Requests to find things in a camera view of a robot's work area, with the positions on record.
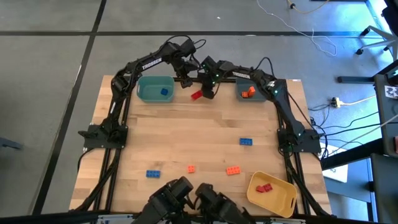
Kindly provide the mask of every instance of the wooden table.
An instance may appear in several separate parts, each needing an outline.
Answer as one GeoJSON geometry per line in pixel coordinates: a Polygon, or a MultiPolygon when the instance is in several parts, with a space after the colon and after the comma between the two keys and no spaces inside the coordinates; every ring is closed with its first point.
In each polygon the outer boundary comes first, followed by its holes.
{"type": "MultiPolygon", "coordinates": [[[[112,76],[104,76],[95,107],[93,122],[106,117],[111,101],[112,76]]],[[[287,80],[289,92],[307,114],[307,104],[300,80],[287,80]]],[[[199,83],[182,89],[175,83],[174,100],[167,104],[146,104],[133,91],[127,125],[129,134],[121,154],[111,210],[138,213],[151,194],[172,179],[185,176],[196,188],[202,182],[214,185],[251,215],[272,215],[246,198],[255,171],[261,170],[286,180],[284,160],[278,153],[276,108],[273,103],[243,103],[235,96],[234,83],[222,83],[213,100],[190,95],[200,89],[199,83]],[[240,146],[239,138],[252,138],[253,146],[240,146]],[[187,166],[196,172],[188,174],[187,166]],[[226,175],[229,166],[240,166],[238,175],[226,175]],[[161,170],[159,179],[146,177],[146,170],[161,170]]],[[[307,128],[300,111],[292,103],[292,111],[307,128]]],[[[315,200],[331,212],[322,169],[309,153],[301,153],[305,183],[315,200]]],[[[98,182],[104,149],[95,149],[81,161],[70,208],[79,206],[98,182]]],[[[190,198],[195,199],[195,190],[190,198]]],[[[104,208],[107,186],[101,206],[104,208]]],[[[298,194],[298,210],[303,213],[298,194]]]]}

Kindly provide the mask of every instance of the white cable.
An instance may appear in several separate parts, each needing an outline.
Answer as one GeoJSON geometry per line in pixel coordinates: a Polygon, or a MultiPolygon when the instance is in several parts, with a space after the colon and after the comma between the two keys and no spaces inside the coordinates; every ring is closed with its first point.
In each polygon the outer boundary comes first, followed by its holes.
{"type": "Polygon", "coordinates": [[[376,97],[376,96],[375,96],[375,95],[369,96],[368,98],[365,98],[365,99],[363,99],[363,100],[358,100],[358,101],[355,101],[355,102],[352,102],[352,103],[344,103],[344,102],[341,102],[341,105],[354,105],[354,104],[357,104],[357,103],[360,103],[360,102],[364,102],[364,101],[366,101],[366,100],[368,100],[368,99],[371,99],[371,98],[373,98],[373,97],[376,97]]]}
{"type": "Polygon", "coordinates": [[[305,35],[304,33],[298,31],[296,28],[287,25],[287,23],[286,23],[283,19],[281,19],[279,16],[277,16],[277,15],[275,15],[275,14],[273,14],[273,13],[267,12],[266,9],[264,9],[264,8],[260,5],[259,0],[257,0],[257,5],[259,5],[259,7],[260,7],[262,10],[264,10],[264,12],[266,12],[266,14],[268,14],[268,15],[270,15],[270,16],[275,16],[276,18],[280,19],[287,27],[293,29],[294,31],[298,32],[299,34],[302,34],[302,35],[308,37],[308,38],[313,42],[313,44],[315,44],[315,46],[317,46],[317,49],[318,49],[318,50],[320,50],[320,51],[322,51],[322,52],[324,52],[324,53],[326,53],[326,54],[329,54],[329,55],[331,55],[331,56],[336,56],[336,55],[337,55],[337,47],[336,47],[336,45],[335,45],[327,36],[317,36],[317,37],[324,37],[324,38],[326,38],[327,40],[329,40],[329,42],[330,42],[330,43],[334,46],[334,48],[335,48],[335,53],[334,53],[334,54],[333,54],[333,53],[330,53],[329,51],[323,50],[323,49],[321,48],[321,46],[319,46],[319,44],[315,43],[315,41],[313,40],[313,38],[314,38],[314,36],[313,36],[313,34],[314,34],[313,29],[312,29],[312,36],[311,36],[311,37],[310,37],[309,35],[305,35]]]}
{"type": "Polygon", "coordinates": [[[353,141],[355,141],[355,140],[357,140],[357,139],[359,139],[359,138],[361,138],[361,137],[363,137],[363,136],[365,136],[365,135],[367,135],[367,134],[370,134],[370,133],[372,133],[373,131],[375,131],[375,130],[377,130],[377,129],[381,128],[381,127],[383,127],[384,125],[386,125],[386,124],[390,123],[390,122],[391,122],[393,119],[396,119],[397,117],[398,117],[398,114],[397,114],[397,115],[395,115],[395,116],[393,116],[393,117],[392,117],[390,120],[388,120],[388,121],[386,121],[386,122],[384,122],[384,123],[380,124],[378,127],[376,127],[376,128],[374,128],[374,129],[372,129],[372,130],[370,130],[370,131],[366,132],[365,134],[362,134],[362,135],[360,135],[359,137],[356,137],[356,138],[354,138],[353,140],[351,140],[351,141],[347,142],[346,144],[342,145],[342,146],[341,146],[341,147],[339,147],[338,149],[336,149],[336,150],[333,150],[333,151],[332,151],[330,154],[333,154],[335,151],[337,151],[337,150],[339,150],[339,149],[343,148],[344,146],[348,145],[349,143],[351,143],[351,142],[353,142],[353,141]]]}

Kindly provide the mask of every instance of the gray plastic container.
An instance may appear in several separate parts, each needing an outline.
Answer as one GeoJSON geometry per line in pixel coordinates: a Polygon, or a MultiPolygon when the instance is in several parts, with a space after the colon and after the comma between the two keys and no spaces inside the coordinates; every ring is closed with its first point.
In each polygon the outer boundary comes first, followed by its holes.
{"type": "Polygon", "coordinates": [[[170,103],[174,96],[174,79],[171,76],[145,76],[138,79],[137,96],[145,103],[170,103]],[[160,92],[166,89],[166,95],[160,92]]]}
{"type": "Polygon", "coordinates": [[[244,78],[236,78],[236,97],[239,101],[242,102],[265,102],[266,98],[259,92],[257,89],[256,84],[252,82],[251,80],[247,80],[244,78]],[[243,91],[248,91],[250,86],[254,86],[254,89],[256,90],[256,93],[252,98],[243,98],[242,97],[242,92],[243,91]]]}

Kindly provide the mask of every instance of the red lego brick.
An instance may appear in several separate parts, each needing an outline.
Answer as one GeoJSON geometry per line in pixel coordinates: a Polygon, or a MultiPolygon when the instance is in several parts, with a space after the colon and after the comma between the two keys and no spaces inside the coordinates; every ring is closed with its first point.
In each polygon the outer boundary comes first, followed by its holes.
{"type": "Polygon", "coordinates": [[[255,94],[256,90],[254,89],[253,86],[250,86],[249,91],[248,91],[248,97],[252,98],[255,94]]]}
{"type": "Polygon", "coordinates": [[[192,100],[197,100],[198,98],[200,98],[201,96],[203,96],[203,92],[201,90],[197,91],[196,93],[191,95],[192,100]]]}
{"type": "Polygon", "coordinates": [[[271,184],[266,184],[266,185],[264,185],[264,186],[262,186],[262,187],[264,188],[264,190],[265,190],[266,192],[272,190],[271,184]]]}
{"type": "Polygon", "coordinates": [[[257,187],[256,187],[256,190],[258,191],[258,192],[261,192],[261,193],[264,193],[266,190],[264,189],[264,187],[263,186],[260,186],[260,185],[258,185],[257,187]]]}
{"type": "Polygon", "coordinates": [[[248,93],[246,92],[246,91],[243,91],[242,92],[242,97],[243,98],[248,98],[249,96],[248,96],[248,93]]]}
{"type": "Polygon", "coordinates": [[[240,174],[240,173],[241,173],[241,168],[240,168],[239,166],[227,167],[226,173],[227,173],[228,175],[240,174]]]}
{"type": "Polygon", "coordinates": [[[188,173],[191,174],[195,172],[195,166],[188,166],[188,173]]]}

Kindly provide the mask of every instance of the yellow bin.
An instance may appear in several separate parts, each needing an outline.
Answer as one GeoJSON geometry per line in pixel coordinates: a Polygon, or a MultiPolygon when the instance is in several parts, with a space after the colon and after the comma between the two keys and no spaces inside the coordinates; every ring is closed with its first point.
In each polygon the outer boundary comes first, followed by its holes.
{"type": "Polygon", "coordinates": [[[284,218],[291,217],[296,204],[297,191],[294,185],[257,171],[253,174],[247,192],[248,200],[284,218]],[[258,185],[271,184],[272,190],[258,192],[258,185]]]}

